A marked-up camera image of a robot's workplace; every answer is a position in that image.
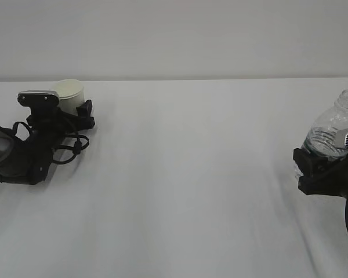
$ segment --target cable connector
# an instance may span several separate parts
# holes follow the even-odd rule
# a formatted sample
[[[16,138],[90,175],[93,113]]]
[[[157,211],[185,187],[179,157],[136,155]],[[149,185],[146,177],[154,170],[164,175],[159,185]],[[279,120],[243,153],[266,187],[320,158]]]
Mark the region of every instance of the cable connector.
[[[81,154],[81,151],[82,151],[82,142],[76,141],[74,144],[74,149],[73,149],[72,153],[74,155],[79,155],[79,154]]]

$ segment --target white table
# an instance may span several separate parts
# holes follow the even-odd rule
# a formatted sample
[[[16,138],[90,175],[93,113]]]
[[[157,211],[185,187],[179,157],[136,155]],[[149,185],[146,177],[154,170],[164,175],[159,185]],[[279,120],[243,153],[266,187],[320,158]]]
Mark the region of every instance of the white table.
[[[0,83],[0,125],[52,84]],[[348,277],[344,200],[305,196],[292,168],[348,78],[84,84],[84,155],[0,184],[0,278]]]

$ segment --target white cup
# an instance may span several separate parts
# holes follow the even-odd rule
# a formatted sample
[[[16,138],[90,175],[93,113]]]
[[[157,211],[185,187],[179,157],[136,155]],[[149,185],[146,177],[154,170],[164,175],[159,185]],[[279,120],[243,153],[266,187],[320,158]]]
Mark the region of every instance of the white cup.
[[[59,107],[63,112],[77,115],[76,107],[84,104],[84,86],[79,80],[62,80],[50,88],[59,96]]]

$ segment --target clear plastic bottle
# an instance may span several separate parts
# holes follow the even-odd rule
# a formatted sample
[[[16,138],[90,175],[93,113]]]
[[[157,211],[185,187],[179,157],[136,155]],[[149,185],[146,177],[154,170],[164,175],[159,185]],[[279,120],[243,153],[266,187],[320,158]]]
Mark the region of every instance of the clear plastic bottle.
[[[317,156],[325,156],[329,161],[347,155],[347,149],[334,146],[335,135],[339,130],[348,129],[348,90],[343,91],[334,106],[321,114],[313,123],[302,145],[302,149]],[[302,172],[295,165],[295,177]]]

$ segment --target white wall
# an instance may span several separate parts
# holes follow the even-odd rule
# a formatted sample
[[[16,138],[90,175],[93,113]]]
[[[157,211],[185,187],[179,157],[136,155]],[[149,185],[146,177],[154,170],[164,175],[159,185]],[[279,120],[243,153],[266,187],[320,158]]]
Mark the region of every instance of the white wall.
[[[348,76],[348,0],[0,0],[0,80]]]

